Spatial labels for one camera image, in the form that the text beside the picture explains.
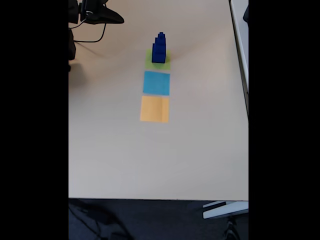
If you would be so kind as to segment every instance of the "black cable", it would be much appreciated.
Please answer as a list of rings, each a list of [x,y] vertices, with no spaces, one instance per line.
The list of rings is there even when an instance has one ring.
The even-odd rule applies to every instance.
[[[78,40],[73,40],[73,41],[74,41],[75,43],[97,43],[97,42],[99,42],[99,41],[104,37],[105,30],[106,30],[106,26],[107,26],[107,24],[105,23],[105,24],[104,24],[104,28],[103,28],[102,35],[101,35],[101,37],[99,38],[99,40],[96,40],[96,41],[78,41]]]
[[[93,232],[97,237],[101,238],[100,234],[98,234],[98,233],[97,233],[96,231],[94,231],[91,227],[89,227],[89,226],[85,223],[85,221],[83,221],[79,216],[77,216],[77,215],[71,210],[70,207],[69,207],[69,210],[70,210],[70,212],[72,213],[72,215],[73,215],[76,219],[78,219],[83,225],[85,225],[85,226],[86,226],[91,232]]]
[[[98,240],[99,238],[101,238],[101,228],[100,228],[99,223],[98,223],[97,220],[95,220],[95,224],[96,224],[96,227],[98,228],[98,231],[99,231],[98,232],[99,236],[96,236],[95,240]]]
[[[87,18],[85,18],[79,25],[73,26],[73,27],[69,27],[69,29],[76,29],[76,28],[80,27],[85,22],[85,20],[87,20]]]

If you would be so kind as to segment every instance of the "tabletop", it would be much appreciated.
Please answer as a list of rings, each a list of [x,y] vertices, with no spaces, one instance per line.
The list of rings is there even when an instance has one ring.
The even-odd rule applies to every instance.
[[[247,201],[249,122],[228,0],[110,0],[70,62],[69,198]],[[103,24],[73,29],[100,38]],[[168,123],[140,121],[146,50],[171,52]]]
[[[237,34],[239,51],[241,54],[243,71],[247,90],[249,91],[249,26],[244,20],[244,15],[249,5],[249,0],[231,0],[234,28]]]

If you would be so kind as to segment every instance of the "orange sticky note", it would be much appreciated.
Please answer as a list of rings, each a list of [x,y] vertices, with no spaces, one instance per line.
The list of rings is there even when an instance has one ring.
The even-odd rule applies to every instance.
[[[140,121],[169,122],[169,98],[161,96],[142,96]]]

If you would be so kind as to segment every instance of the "sticky note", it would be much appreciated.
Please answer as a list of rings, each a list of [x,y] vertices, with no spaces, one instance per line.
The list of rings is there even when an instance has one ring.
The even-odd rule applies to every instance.
[[[169,96],[170,74],[154,71],[144,72],[143,93]]]
[[[152,62],[152,49],[147,49],[145,54],[144,67],[146,69],[154,69],[154,70],[170,70],[170,67],[171,67],[170,59],[171,59],[171,53],[170,53],[170,50],[167,50],[164,63]]]
[[[169,98],[161,96],[142,96],[140,121],[169,122]]]

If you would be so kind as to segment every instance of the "cable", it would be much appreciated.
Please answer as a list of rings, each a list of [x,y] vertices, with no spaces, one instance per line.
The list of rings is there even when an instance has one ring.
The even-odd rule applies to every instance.
[[[100,37],[98,40],[96,40],[96,41],[78,41],[78,40],[73,40],[73,41],[74,41],[75,43],[97,43],[97,42],[99,42],[99,41],[104,37],[105,30],[106,30],[106,26],[107,26],[107,24],[105,23],[105,24],[104,24],[104,28],[103,28],[102,35],[101,35],[101,37]]]
[[[85,22],[85,20],[87,20],[87,18],[85,18],[84,20],[82,20],[82,22],[80,22],[80,24],[79,24],[79,25],[74,26],[74,27],[69,27],[69,29],[75,29],[75,28],[77,28],[77,27],[80,27],[80,26],[81,26],[81,24],[83,24],[83,23]]]
[[[85,15],[88,16],[88,14],[94,14],[94,13],[93,13],[92,11],[86,11],[86,12],[85,12]],[[82,20],[79,25],[73,26],[73,27],[69,27],[69,29],[75,29],[75,28],[77,28],[77,27],[80,27],[81,24],[83,24],[83,23],[85,22],[85,20],[87,20],[87,17],[85,17],[85,19]]]
[[[102,237],[101,237],[101,228],[100,228],[97,220],[95,220],[95,224],[96,224],[96,227],[98,228],[98,231],[99,231],[99,232],[98,232],[98,235],[97,235],[96,238],[95,238],[95,240],[98,240],[99,238],[102,238]]]
[[[98,234],[96,231],[94,231],[91,227],[89,227],[89,226],[85,223],[85,221],[83,221],[79,216],[77,216],[77,215],[71,210],[70,206],[68,206],[68,207],[69,207],[70,212],[72,213],[72,215],[73,215],[76,219],[78,219],[83,225],[85,225],[85,226],[86,226],[91,232],[93,232],[98,238],[101,238],[100,234]]]

